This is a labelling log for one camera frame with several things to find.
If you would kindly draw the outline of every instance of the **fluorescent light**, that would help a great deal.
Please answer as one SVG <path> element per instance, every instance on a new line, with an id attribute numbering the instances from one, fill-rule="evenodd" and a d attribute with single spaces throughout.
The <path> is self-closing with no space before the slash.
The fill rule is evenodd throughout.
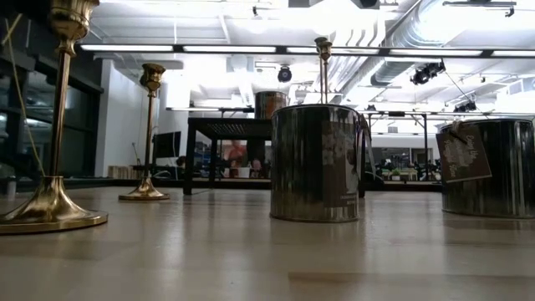
<path id="1" fill-rule="evenodd" d="M 110 45 L 110 44 L 84 44 L 83 50 L 104 52 L 172 52 L 171 45 Z"/>
<path id="2" fill-rule="evenodd" d="M 433 58 L 399 58 L 399 57 L 386 57 L 386 62 L 408 62 L 408 63 L 440 63 L 441 59 Z"/>
<path id="3" fill-rule="evenodd" d="M 271 46 L 184 46 L 185 52 L 201 53 L 263 53 L 274 54 L 275 47 Z"/>
<path id="4" fill-rule="evenodd" d="M 219 112 L 218 108 L 169 108 L 169 110 L 189 112 Z"/>
<path id="5" fill-rule="evenodd" d="M 287 51 L 290 54 L 316 54 L 318 50 L 315 47 L 288 47 Z"/>
<path id="6" fill-rule="evenodd" d="M 273 63 L 273 62 L 255 62 L 254 67 L 255 68 L 274 68 L 278 69 L 281 66 L 281 64 Z"/>
<path id="7" fill-rule="evenodd" d="M 482 54 L 481 50 L 460 50 L 460 49 L 391 49 L 390 54 L 393 55 L 432 55 L 437 57 L 449 57 L 449 56 L 479 56 Z"/>
<path id="8" fill-rule="evenodd" d="M 496 50 L 492 56 L 535 57 L 535 50 Z"/>
<path id="9" fill-rule="evenodd" d="M 379 50 L 377 48 L 337 48 L 333 47 L 331 50 L 332 54 L 362 54 L 362 55 L 373 55 L 377 54 Z"/>
<path id="10" fill-rule="evenodd" d="M 381 3 L 379 6 L 379 10 L 383 12 L 392 12 L 397 10 L 399 7 L 398 3 Z"/>

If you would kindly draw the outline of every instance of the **ceiling light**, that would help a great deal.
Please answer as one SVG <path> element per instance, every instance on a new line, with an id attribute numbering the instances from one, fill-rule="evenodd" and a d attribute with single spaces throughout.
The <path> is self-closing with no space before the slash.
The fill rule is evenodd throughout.
<path id="1" fill-rule="evenodd" d="M 410 77 L 410 82 L 414 85 L 426 84 L 430 79 L 446 71 L 444 62 L 426 64 L 423 68 L 418 68 L 414 76 Z"/>
<path id="2" fill-rule="evenodd" d="M 516 58 L 532 58 L 535 57 L 535 50 L 496 50 L 492 53 L 492 56 L 507 56 Z"/>
<path id="3" fill-rule="evenodd" d="M 407 62 L 407 63 L 440 63 L 441 59 L 433 58 L 400 58 L 400 57 L 386 57 L 386 62 Z"/>
<path id="4" fill-rule="evenodd" d="M 83 44 L 83 50 L 102 52 L 172 52 L 171 45 L 111 45 L 111 44 Z"/>
<path id="5" fill-rule="evenodd" d="M 167 108 L 174 111 L 189 111 L 189 112 L 219 112 L 218 108 Z"/>
<path id="6" fill-rule="evenodd" d="M 290 54 L 316 54 L 318 50 L 315 47 L 288 47 L 286 49 Z"/>
<path id="7" fill-rule="evenodd" d="M 517 3 L 514 1 L 444 1 L 442 5 L 460 8 L 510 8 Z"/>
<path id="8" fill-rule="evenodd" d="M 391 49 L 391 55 L 415 55 L 415 56 L 435 56 L 435 57 L 451 57 L 451 56 L 479 56 L 482 54 L 481 50 L 460 50 L 460 49 Z"/>
<path id="9" fill-rule="evenodd" d="M 379 52 L 376 48 L 337 48 L 332 47 L 332 54 L 360 54 L 360 55 L 374 55 Z"/>
<path id="10" fill-rule="evenodd" d="M 396 1 L 381 2 L 379 10 L 384 12 L 392 12 L 398 9 L 399 4 Z"/>
<path id="11" fill-rule="evenodd" d="M 260 53 L 274 54 L 275 47 L 269 46 L 184 46 L 184 51 L 189 53 L 207 53 L 207 54 L 224 54 L 224 53 Z"/>
<path id="12" fill-rule="evenodd" d="M 274 62 L 255 62 L 254 67 L 255 68 L 273 68 L 278 69 L 281 64 L 274 63 Z"/>

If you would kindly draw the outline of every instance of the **light fixture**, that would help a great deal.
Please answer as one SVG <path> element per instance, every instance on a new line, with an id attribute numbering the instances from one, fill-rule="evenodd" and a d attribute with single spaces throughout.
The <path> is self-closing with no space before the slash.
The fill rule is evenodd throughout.
<path id="1" fill-rule="evenodd" d="M 496 50 L 492 53 L 493 57 L 513 57 L 513 58 L 532 58 L 535 57 L 535 50 Z"/>
<path id="2" fill-rule="evenodd" d="M 444 1 L 442 5 L 459 8 L 510 8 L 517 3 L 514 1 Z"/>
<path id="3" fill-rule="evenodd" d="M 475 111 L 475 110 L 477 110 L 476 102 L 468 100 L 468 102 L 463 105 L 457 105 L 455 109 L 453 110 L 453 112 L 454 113 L 459 113 L 459 112 L 466 113 L 466 112 Z"/>
<path id="4" fill-rule="evenodd" d="M 318 50 L 316 50 L 313 46 L 305 46 L 305 47 L 288 47 L 286 48 L 286 51 L 289 54 L 316 54 Z"/>
<path id="5" fill-rule="evenodd" d="M 202 107 L 189 107 L 189 108 L 167 108 L 166 110 L 172 111 L 186 111 L 186 112 L 243 112 L 254 113 L 254 108 L 202 108 Z"/>
<path id="6" fill-rule="evenodd" d="M 392 12 L 398 9 L 399 4 L 397 1 L 384 0 L 380 2 L 379 9 L 384 12 Z"/>
<path id="7" fill-rule="evenodd" d="M 254 68 L 278 69 L 280 65 L 274 62 L 254 62 Z"/>
<path id="8" fill-rule="evenodd" d="M 361 54 L 361 55 L 375 55 L 379 52 L 377 48 L 337 48 L 332 47 L 332 54 Z"/>
<path id="9" fill-rule="evenodd" d="M 441 59 L 386 57 L 385 62 L 439 63 Z"/>
<path id="10" fill-rule="evenodd" d="M 418 68 L 415 74 L 410 77 L 410 82 L 414 85 L 426 84 L 430 79 L 434 79 L 438 74 L 446 71 L 444 62 L 426 64 L 423 68 Z"/>
<path id="11" fill-rule="evenodd" d="M 272 46 L 184 46 L 187 53 L 207 53 L 207 54 L 224 54 L 224 53 L 258 53 L 274 54 L 276 48 Z"/>
<path id="12" fill-rule="evenodd" d="M 219 112 L 218 108 L 167 108 L 174 111 L 188 111 L 188 112 Z"/>
<path id="13" fill-rule="evenodd" d="M 452 57 L 452 56 L 479 56 L 482 54 L 481 50 L 462 50 L 462 49 L 451 49 L 451 48 L 438 48 L 438 49 L 423 49 L 423 48 L 414 48 L 414 49 L 391 49 L 389 54 L 391 55 L 415 55 L 415 56 L 434 56 L 434 57 Z"/>
<path id="14" fill-rule="evenodd" d="M 277 79 L 279 83 L 287 83 L 292 80 L 292 71 L 290 71 L 290 67 L 281 67 L 281 69 L 278 71 Z"/>
<path id="15" fill-rule="evenodd" d="M 82 44 L 83 50 L 95 52 L 172 52 L 171 45 L 134 45 L 134 44 Z"/>
<path id="16" fill-rule="evenodd" d="M 257 7 L 252 7 L 252 17 L 249 19 L 250 23 L 247 26 L 247 30 L 251 33 L 260 34 L 266 31 L 267 27 L 265 20 L 257 13 Z"/>

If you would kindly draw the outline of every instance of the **metal can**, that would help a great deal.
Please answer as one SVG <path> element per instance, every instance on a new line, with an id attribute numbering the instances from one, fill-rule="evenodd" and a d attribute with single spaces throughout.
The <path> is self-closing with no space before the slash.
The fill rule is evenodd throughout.
<path id="1" fill-rule="evenodd" d="M 484 217 L 535 217 L 535 140 L 529 120 L 494 119 L 462 122 L 475 126 L 492 177 L 443 183 L 445 212 Z M 450 130 L 451 125 L 441 129 Z"/>
<path id="2" fill-rule="evenodd" d="M 341 105 L 295 105 L 277 110 L 272 121 L 271 216 L 357 220 L 358 113 Z"/>
<path id="3" fill-rule="evenodd" d="M 271 119 L 273 112 L 288 105 L 288 97 L 282 92 L 258 92 L 254 98 L 254 118 Z"/>

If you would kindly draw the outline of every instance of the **hang tag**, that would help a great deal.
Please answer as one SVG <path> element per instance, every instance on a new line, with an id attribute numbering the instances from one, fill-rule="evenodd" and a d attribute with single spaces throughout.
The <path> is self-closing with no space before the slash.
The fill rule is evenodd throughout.
<path id="1" fill-rule="evenodd" d="M 444 182 L 470 181 L 492 177 L 479 129 L 462 127 L 436 135 Z"/>

